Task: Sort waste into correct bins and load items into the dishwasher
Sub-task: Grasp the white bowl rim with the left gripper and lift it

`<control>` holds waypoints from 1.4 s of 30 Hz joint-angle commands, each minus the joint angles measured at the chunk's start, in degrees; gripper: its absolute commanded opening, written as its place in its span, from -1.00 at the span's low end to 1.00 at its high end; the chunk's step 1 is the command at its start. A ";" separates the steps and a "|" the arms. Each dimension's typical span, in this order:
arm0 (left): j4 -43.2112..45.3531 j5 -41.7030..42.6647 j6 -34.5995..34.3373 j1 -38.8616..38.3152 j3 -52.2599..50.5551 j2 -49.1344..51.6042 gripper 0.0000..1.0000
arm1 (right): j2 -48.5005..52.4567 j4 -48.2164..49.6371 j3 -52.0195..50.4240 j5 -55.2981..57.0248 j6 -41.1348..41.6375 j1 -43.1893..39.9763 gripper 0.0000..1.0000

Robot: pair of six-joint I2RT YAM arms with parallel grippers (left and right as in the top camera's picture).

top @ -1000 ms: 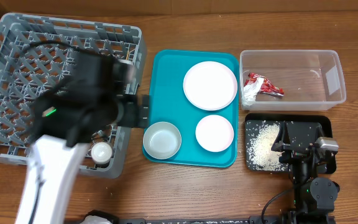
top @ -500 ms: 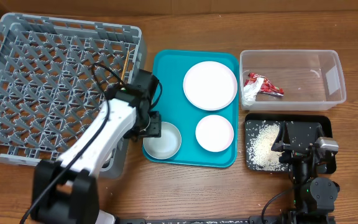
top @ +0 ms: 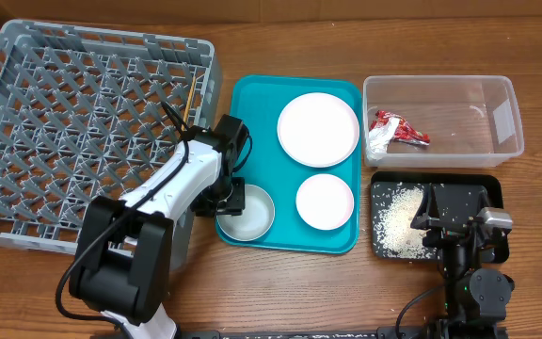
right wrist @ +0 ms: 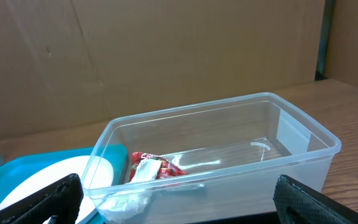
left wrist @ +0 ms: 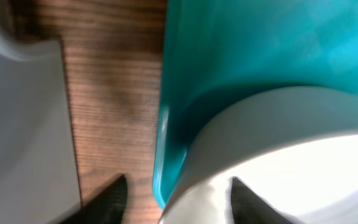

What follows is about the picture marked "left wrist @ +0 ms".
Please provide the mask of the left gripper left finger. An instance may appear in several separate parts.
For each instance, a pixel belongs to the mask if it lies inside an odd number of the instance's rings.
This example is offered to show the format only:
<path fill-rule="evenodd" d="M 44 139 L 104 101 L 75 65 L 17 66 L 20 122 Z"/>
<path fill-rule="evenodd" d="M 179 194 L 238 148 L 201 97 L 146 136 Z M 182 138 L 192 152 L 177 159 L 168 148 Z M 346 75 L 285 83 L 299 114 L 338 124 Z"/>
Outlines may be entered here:
<path fill-rule="evenodd" d="M 121 224 L 126 206 L 127 179 L 122 174 L 92 201 L 60 224 Z"/>

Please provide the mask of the grey bowl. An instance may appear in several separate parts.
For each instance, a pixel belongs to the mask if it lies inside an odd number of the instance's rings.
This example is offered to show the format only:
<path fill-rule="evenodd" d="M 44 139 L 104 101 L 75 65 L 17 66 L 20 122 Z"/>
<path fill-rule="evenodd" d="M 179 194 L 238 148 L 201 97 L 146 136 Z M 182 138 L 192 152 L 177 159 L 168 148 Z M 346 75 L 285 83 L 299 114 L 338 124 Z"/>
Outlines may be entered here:
<path fill-rule="evenodd" d="M 216 115 L 186 153 L 161 223 L 234 223 L 237 177 L 292 223 L 358 223 L 358 96 L 297 86 Z"/>

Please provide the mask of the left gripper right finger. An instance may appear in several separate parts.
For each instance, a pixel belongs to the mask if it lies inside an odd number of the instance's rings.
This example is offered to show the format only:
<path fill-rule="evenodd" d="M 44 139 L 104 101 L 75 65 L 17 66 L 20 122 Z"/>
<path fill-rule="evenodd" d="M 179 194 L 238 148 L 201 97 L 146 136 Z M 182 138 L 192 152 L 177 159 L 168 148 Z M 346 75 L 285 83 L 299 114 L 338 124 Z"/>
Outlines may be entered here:
<path fill-rule="evenodd" d="M 237 177 L 232 178 L 230 201 L 234 224 L 292 224 Z"/>

